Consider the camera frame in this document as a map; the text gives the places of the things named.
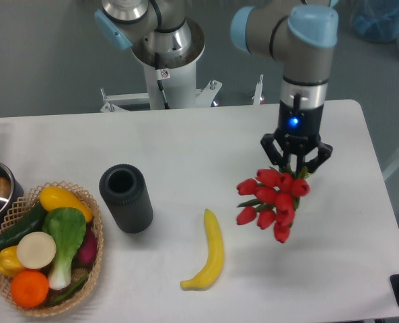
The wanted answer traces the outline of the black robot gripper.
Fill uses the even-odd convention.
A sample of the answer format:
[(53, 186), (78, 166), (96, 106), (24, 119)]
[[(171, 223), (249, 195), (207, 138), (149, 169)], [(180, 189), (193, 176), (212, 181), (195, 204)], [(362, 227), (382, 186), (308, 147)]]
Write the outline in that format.
[(317, 148), (317, 156), (305, 163), (307, 171), (313, 174), (330, 158), (333, 147), (321, 142), (319, 134), (323, 109), (324, 105), (321, 105), (295, 112), (292, 107), (280, 101), (276, 131), (265, 134), (260, 140), (272, 165), (286, 168), (290, 164), (291, 155), (305, 157)]

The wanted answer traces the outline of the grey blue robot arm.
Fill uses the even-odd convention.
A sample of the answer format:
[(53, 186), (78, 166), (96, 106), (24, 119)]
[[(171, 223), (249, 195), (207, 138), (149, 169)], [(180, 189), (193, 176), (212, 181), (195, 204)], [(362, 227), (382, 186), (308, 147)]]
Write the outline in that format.
[[(196, 62), (205, 37), (183, 1), (103, 1), (94, 19), (116, 48), (131, 49), (142, 64), (152, 109), (199, 106)], [(320, 123), (337, 29), (333, 1), (271, 1), (243, 7), (231, 21), (236, 48), (284, 66), (277, 129), (261, 139), (282, 170), (296, 157), (297, 173), (314, 173), (332, 154)]]

